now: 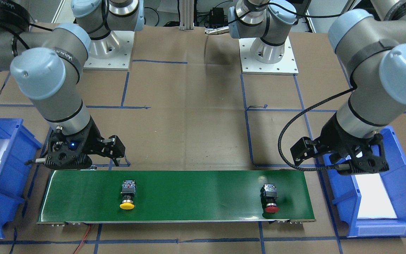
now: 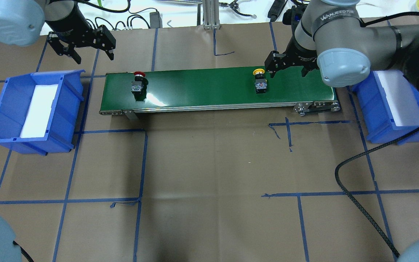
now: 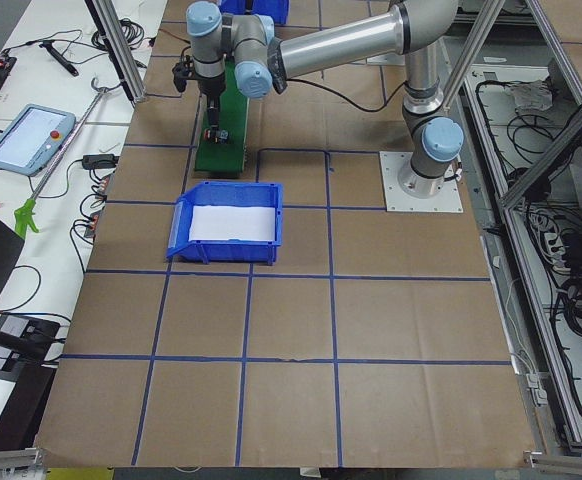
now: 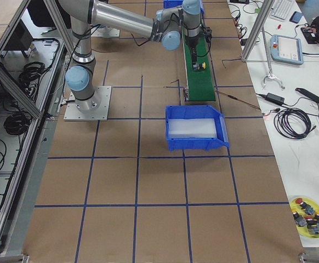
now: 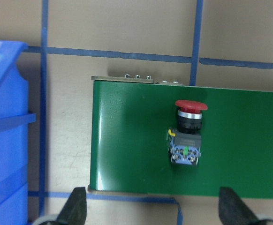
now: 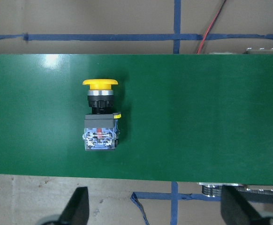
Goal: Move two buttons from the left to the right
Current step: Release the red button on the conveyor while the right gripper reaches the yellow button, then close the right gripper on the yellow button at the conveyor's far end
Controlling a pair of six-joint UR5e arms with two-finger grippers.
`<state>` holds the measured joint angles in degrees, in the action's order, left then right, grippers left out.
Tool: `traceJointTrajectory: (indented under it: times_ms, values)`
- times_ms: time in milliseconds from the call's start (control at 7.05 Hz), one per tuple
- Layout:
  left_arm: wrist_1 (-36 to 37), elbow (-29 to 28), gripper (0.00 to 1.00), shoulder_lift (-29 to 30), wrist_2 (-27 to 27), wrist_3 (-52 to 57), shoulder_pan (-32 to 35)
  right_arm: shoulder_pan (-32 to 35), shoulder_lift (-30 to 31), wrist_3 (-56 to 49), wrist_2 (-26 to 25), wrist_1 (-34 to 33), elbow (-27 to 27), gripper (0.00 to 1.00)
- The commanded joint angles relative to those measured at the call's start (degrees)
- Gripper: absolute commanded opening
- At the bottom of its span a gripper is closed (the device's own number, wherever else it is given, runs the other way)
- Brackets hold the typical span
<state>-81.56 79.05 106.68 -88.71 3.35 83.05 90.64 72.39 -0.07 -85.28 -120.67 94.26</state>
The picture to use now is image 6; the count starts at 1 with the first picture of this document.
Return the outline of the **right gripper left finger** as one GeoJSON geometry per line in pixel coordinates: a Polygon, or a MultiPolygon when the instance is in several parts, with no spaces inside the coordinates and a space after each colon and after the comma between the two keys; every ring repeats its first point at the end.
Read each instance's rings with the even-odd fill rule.
{"type": "Polygon", "coordinates": [[[89,194],[87,187],[77,187],[58,218],[59,225],[86,225],[89,220],[89,194]]]}

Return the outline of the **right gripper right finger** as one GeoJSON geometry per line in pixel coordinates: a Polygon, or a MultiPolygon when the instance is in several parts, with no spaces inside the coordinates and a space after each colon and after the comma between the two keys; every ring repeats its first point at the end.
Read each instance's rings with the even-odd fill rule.
{"type": "Polygon", "coordinates": [[[257,225],[262,220],[261,215],[233,186],[222,187],[220,212],[227,225],[257,225]]]}

